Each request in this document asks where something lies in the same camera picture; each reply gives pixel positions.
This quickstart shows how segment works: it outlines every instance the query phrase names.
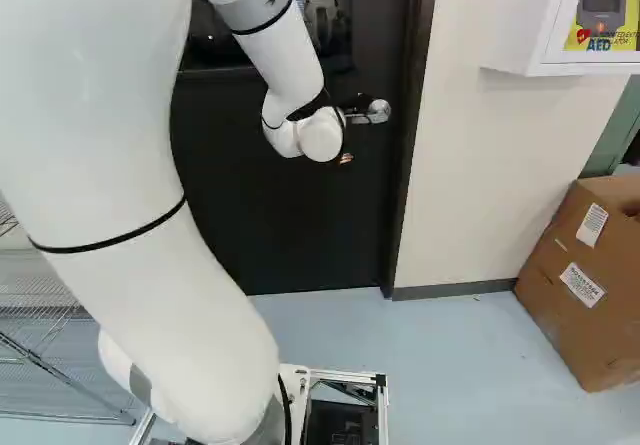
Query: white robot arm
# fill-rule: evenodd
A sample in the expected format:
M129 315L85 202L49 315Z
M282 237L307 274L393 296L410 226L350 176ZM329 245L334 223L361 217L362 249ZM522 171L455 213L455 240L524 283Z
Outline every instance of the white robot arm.
M344 116L331 107L300 122L287 117L324 88L324 77L295 0L209 0L269 85L265 136L286 158L327 162L342 147Z
M284 157L334 158L336 109L287 120L323 89L295 1L211 2L269 85L269 142ZM255 442L273 409L279 360L202 240L173 163L169 107L190 6L0 0L0 189L102 326L112 376L189 437L237 445Z

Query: aed cabinet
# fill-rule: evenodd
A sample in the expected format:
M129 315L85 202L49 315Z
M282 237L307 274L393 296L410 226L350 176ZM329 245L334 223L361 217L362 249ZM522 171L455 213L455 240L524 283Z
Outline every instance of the aed cabinet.
M486 68L525 76L640 73L640 0L495 0Z

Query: metal wire shelf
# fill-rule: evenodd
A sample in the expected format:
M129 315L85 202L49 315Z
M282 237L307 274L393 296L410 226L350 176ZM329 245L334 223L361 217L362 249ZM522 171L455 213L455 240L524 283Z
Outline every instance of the metal wire shelf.
M0 201L0 238L18 226L18 220L13 216L9 207Z
M38 252L0 253L0 414L134 423L142 406L102 367L98 332Z

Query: cardboard box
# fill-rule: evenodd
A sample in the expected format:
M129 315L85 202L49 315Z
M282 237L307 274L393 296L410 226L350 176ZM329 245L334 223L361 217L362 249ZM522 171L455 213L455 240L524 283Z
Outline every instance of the cardboard box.
M589 392L640 379L640 175L578 180L516 295Z

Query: light blue floor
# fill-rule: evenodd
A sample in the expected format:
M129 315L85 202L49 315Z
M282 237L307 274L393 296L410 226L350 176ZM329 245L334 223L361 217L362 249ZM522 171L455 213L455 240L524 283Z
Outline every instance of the light blue floor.
M363 289L254 302L283 361L389 375L393 445L640 444L640 386L583 392L511 293L398 303ZM12 445L120 445L128 432L0 421Z

